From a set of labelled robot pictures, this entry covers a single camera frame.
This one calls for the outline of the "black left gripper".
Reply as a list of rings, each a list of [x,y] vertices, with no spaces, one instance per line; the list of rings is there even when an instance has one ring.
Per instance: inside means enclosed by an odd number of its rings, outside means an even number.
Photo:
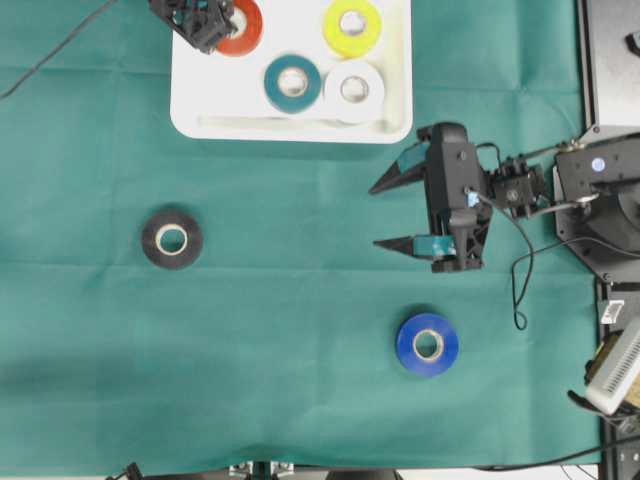
[[[151,11],[191,47],[213,53],[237,31],[232,1],[150,0]]]

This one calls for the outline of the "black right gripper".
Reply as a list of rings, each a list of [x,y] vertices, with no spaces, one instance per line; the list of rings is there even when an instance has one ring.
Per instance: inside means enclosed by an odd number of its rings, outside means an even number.
[[[417,132],[419,141],[429,146],[427,127]],[[399,188],[424,178],[427,146],[414,144],[404,149],[387,171],[369,189],[371,195]],[[375,246],[417,259],[430,260],[434,273],[453,273],[479,269],[493,213],[498,210],[510,220],[528,217],[539,209],[546,193],[543,170],[522,158],[511,158],[496,169],[481,166],[485,187],[482,192],[466,190],[470,216],[452,218],[449,235],[413,235],[376,240]]]

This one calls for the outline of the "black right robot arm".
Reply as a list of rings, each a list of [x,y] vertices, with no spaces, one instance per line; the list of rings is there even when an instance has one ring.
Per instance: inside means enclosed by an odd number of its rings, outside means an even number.
[[[603,282],[639,280],[639,136],[565,142],[482,166],[482,145],[466,128],[421,128],[370,188],[372,195],[410,184],[425,189],[429,231],[377,246],[430,262],[435,273],[483,267],[491,218],[551,214],[556,236]]]

